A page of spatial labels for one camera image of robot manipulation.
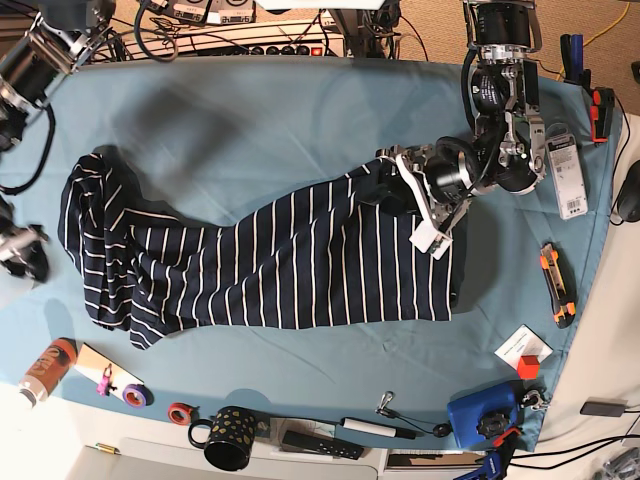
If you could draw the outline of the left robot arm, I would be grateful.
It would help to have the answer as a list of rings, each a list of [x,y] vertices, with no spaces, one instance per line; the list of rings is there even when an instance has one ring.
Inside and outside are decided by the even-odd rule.
[[[359,202],[390,215],[426,217],[450,232],[471,200],[496,187],[517,195],[545,177],[545,124],[537,65],[542,46],[532,1],[466,1],[468,50],[460,76],[472,139],[381,150],[375,182]]]

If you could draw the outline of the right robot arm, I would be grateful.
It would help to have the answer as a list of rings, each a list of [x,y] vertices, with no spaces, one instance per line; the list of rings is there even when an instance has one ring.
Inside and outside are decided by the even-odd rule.
[[[1,59],[1,151],[19,145],[29,116],[43,112],[48,131],[37,167],[29,180],[1,187],[3,198],[29,190],[48,160],[56,119],[47,89],[58,79],[75,73],[105,41],[116,10],[114,1],[33,1],[37,10],[23,37]],[[44,283],[49,262],[43,248],[48,236],[43,227],[14,223],[13,206],[1,201],[1,266],[18,278]]]

